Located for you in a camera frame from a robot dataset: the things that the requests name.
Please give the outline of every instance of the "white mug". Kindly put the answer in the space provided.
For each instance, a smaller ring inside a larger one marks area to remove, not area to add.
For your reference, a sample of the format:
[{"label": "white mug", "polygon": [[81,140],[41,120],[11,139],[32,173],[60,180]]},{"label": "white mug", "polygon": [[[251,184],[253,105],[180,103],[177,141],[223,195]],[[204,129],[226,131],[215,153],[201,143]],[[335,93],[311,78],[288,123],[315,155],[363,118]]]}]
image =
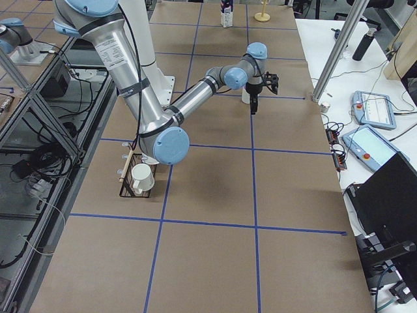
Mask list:
[{"label": "white mug", "polygon": [[154,176],[151,167],[147,164],[137,164],[132,168],[133,188],[136,194],[150,190],[154,184]]}]

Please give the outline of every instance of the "black monitor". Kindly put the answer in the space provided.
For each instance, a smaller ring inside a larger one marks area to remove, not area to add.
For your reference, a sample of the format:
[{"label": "black monitor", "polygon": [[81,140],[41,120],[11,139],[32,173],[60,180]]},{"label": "black monitor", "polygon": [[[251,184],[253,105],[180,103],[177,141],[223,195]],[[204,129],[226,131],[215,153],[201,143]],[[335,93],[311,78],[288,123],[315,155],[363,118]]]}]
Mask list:
[{"label": "black monitor", "polygon": [[[401,153],[360,185],[354,197],[365,232],[374,232],[385,249],[404,241],[417,244],[417,172]],[[392,262],[417,298],[417,252]]]}]

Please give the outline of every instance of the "white table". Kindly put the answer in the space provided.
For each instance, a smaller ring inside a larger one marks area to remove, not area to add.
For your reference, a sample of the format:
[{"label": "white table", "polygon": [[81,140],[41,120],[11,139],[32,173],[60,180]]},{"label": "white table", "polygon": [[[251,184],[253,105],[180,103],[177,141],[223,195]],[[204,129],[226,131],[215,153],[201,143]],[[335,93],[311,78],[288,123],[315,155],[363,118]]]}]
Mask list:
[{"label": "white table", "polygon": [[[341,29],[344,22],[325,20],[296,20],[296,22],[304,53],[308,62],[309,72],[313,79],[313,84],[316,84],[317,80],[314,78],[318,79],[320,77],[335,43],[332,28]],[[352,60],[352,55],[367,30],[368,26],[366,23],[360,22],[358,24],[349,41],[349,45],[345,50],[343,58],[339,61],[332,76],[337,76],[343,72],[350,72],[353,70],[363,72],[383,64],[386,60],[386,56],[376,40],[371,43],[371,46],[361,61]],[[329,120],[345,124],[349,123],[351,120],[350,111],[352,106],[352,94],[357,90],[367,92],[372,91],[374,93],[389,95],[391,101],[400,110],[411,110],[412,107],[401,99],[401,96],[403,96],[406,101],[411,104],[413,103],[409,94],[404,93],[405,88],[401,82],[387,80],[384,77],[382,71],[385,66],[386,64],[366,73],[344,74],[338,78],[332,78],[326,86],[326,91],[319,101],[319,103],[324,101],[330,103],[331,107],[326,113]],[[404,116],[396,115],[395,120],[397,122],[397,128],[395,130],[381,130],[378,128],[378,131],[387,139],[396,137],[398,134],[408,129],[411,125],[417,123],[417,114]],[[345,128],[341,131],[341,135],[356,128],[358,128],[358,123],[353,117],[353,121],[345,126]],[[404,136],[393,141],[393,144],[410,158],[410,163],[414,166],[414,168],[417,168],[417,148],[414,143],[416,135],[417,127],[410,130]],[[347,170],[342,171],[341,173],[340,187],[344,190],[353,182],[363,183],[371,175],[372,171],[370,171],[351,152],[349,152],[347,158]],[[363,231],[357,221],[356,213],[348,199],[345,199],[345,203],[349,212],[349,218],[351,219],[353,231],[355,235],[358,235]],[[387,302],[387,300],[392,297],[388,291],[390,286],[385,286],[384,289],[380,291],[378,297],[379,306]],[[405,305],[395,303],[385,308],[383,312],[414,313],[417,312],[417,301],[413,299]]]}]

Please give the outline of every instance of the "black water bottle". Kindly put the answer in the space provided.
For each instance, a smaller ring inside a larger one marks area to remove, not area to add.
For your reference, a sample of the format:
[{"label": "black water bottle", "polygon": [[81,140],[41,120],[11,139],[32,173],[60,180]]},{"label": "black water bottle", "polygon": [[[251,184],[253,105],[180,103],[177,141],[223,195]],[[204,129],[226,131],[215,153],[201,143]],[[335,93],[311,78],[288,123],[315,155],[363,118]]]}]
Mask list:
[{"label": "black water bottle", "polygon": [[375,28],[369,28],[369,31],[364,35],[362,40],[359,42],[359,46],[356,48],[352,59],[355,61],[360,61],[364,57],[366,50],[369,48],[372,40],[374,39],[374,34],[377,30]]}]

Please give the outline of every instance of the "light blue cap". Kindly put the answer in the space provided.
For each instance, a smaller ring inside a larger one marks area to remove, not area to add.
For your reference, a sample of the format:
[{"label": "light blue cap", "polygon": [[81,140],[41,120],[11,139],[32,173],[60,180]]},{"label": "light blue cap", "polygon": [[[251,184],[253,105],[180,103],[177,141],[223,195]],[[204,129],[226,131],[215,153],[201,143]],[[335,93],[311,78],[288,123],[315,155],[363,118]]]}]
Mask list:
[{"label": "light blue cap", "polygon": [[161,132],[154,144],[154,157],[162,164],[174,165],[188,153],[190,139],[180,127],[169,127]]},{"label": "light blue cap", "polygon": [[2,51],[5,54],[12,53],[12,51],[14,50],[14,48],[11,44],[9,44],[8,42],[5,42],[4,40],[1,40],[1,39],[0,39],[0,49],[2,49]]},{"label": "light blue cap", "polygon": [[109,15],[119,4],[119,0],[65,0],[65,2],[75,11],[93,18]]},{"label": "light blue cap", "polygon": [[19,18],[5,18],[0,21],[4,26],[23,26],[23,22]]},{"label": "light blue cap", "polygon": [[236,90],[245,86],[248,82],[248,75],[241,68],[232,67],[224,74],[224,82],[229,88]]},{"label": "light blue cap", "polygon": [[266,59],[268,57],[268,48],[262,42],[254,42],[248,46],[246,53],[256,59]]},{"label": "light blue cap", "polygon": [[70,37],[81,38],[81,35],[75,28],[70,27],[69,25],[66,25],[66,24],[58,23],[55,20],[53,21],[53,24],[55,26],[55,30],[58,33],[66,35],[66,36],[70,36]]}]

